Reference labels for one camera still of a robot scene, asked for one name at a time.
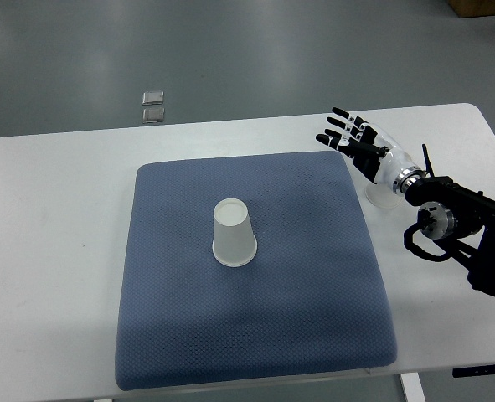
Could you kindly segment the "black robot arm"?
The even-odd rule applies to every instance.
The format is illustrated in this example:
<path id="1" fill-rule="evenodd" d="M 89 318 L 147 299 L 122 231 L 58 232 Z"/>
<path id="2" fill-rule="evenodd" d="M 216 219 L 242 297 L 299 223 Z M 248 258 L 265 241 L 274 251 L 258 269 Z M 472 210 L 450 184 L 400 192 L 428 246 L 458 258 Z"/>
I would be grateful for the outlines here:
<path id="1" fill-rule="evenodd" d="M 472 289 L 495 297 L 495 200 L 436 176 L 427 147 L 422 151 L 426 176 L 405 192 L 418 213 L 403 234 L 404 247 L 423 260 L 457 261 Z"/>

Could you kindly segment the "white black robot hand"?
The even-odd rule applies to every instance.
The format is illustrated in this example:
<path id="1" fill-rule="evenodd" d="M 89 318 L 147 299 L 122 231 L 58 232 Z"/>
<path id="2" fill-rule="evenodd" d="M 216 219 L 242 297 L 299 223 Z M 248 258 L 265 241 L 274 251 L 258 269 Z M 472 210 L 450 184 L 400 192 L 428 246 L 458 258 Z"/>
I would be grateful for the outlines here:
<path id="1" fill-rule="evenodd" d="M 350 158 L 371 183 L 402 196 L 426 176 L 394 138 L 362 117 L 334 107 L 327 123 L 331 126 L 316 140 Z"/>

